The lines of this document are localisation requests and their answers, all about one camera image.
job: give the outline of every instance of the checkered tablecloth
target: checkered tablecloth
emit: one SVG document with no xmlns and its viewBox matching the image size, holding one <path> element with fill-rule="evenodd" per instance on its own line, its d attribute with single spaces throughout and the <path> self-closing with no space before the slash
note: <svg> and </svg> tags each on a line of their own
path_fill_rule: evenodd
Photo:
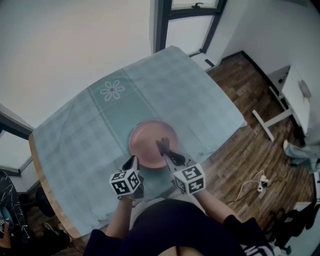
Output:
<svg viewBox="0 0 320 256">
<path fill-rule="evenodd" d="M 198 163 L 245 120 L 220 87 L 177 47 L 109 74 L 61 107 L 33 132 L 46 180 L 81 235 L 109 223 L 118 199 L 108 180 L 130 156 L 139 123 L 167 122 Z M 141 171 L 145 198 L 171 188 L 166 168 Z"/>
</svg>

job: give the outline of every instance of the plate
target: plate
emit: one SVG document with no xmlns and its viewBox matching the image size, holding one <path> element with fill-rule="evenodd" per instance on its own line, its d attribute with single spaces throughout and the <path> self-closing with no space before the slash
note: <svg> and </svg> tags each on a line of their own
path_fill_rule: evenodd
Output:
<svg viewBox="0 0 320 256">
<path fill-rule="evenodd" d="M 166 122 L 149 120 L 140 123 L 130 136 L 130 152 L 139 158 L 142 166 L 158 169 L 167 165 L 160 155 L 156 140 L 169 138 L 170 149 L 179 150 L 179 140 L 175 130 Z"/>
</svg>

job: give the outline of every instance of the baseboard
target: baseboard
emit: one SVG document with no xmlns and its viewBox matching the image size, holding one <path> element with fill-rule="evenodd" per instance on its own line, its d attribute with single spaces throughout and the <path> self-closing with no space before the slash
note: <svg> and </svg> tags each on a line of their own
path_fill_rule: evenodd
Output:
<svg viewBox="0 0 320 256">
<path fill-rule="evenodd" d="M 236 55 L 241 54 L 257 71 L 258 73 L 262 76 L 262 78 L 266 81 L 267 85 L 269 87 L 271 87 L 276 93 L 277 95 L 279 95 L 279 91 L 278 89 L 275 87 L 275 85 L 273 84 L 273 82 L 271 82 L 271 80 L 269 79 L 269 77 L 263 72 L 263 70 L 257 65 L 257 63 L 255 63 L 255 61 L 250 58 L 250 56 L 248 54 L 246 54 L 246 52 L 244 50 L 238 51 L 236 53 L 233 53 L 231 55 L 228 55 L 226 57 L 224 57 L 221 61 L 225 61 L 228 60 Z M 281 100 L 281 102 L 283 103 L 283 105 L 288 109 L 288 104 L 286 103 L 286 101 L 284 99 Z M 290 119 L 294 125 L 294 137 L 298 140 L 300 140 L 300 144 L 301 145 L 305 145 L 305 141 L 304 141 L 304 133 L 302 132 L 301 127 L 298 125 L 297 121 L 295 120 L 295 118 L 293 117 L 293 115 L 290 116 Z"/>
</svg>

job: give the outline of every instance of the white desk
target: white desk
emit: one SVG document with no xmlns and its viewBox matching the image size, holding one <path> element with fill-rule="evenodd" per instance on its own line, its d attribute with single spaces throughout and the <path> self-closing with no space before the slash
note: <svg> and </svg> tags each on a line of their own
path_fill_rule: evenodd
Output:
<svg viewBox="0 0 320 256">
<path fill-rule="evenodd" d="M 298 82 L 302 80 L 297 70 L 291 66 L 289 74 L 285 80 L 280 96 L 278 96 L 275 91 L 270 87 L 270 90 L 275 95 L 279 103 L 281 104 L 284 111 L 277 116 L 271 118 L 270 120 L 264 122 L 259 116 L 256 110 L 252 113 L 262 125 L 263 129 L 269 136 L 270 140 L 273 142 L 275 140 L 274 136 L 269 130 L 269 127 L 280 122 L 281 120 L 293 115 L 297 123 L 301 126 L 304 134 L 308 131 L 309 123 L 309 112 L 310 112 L 310 102 L 308 99 L 304 98 Z M 281 99 L 285 98 L 288 103 L 289 108 L 286 109 L 282 104 Z"/>
</svg>

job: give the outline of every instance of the white flower design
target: white flower design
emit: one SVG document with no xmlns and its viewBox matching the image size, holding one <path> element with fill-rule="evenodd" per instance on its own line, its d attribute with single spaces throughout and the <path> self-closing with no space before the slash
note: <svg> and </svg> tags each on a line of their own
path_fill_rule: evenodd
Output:
<svg viewBox="0 0 320 256">
<path fill-rule="evenodd" d="M 105 87 L 101 89 L 100 94 L 105 94 L 104 100 L 108 102 L 112 97 L 114 97 L 116 100 L 120 99 L 119 92 L 123 92 L 125 90 L 125 87 L 119 86 L 120 81 L 115 80 L 113 84 L 110 82 L 105 82 Z"/>
</svg>

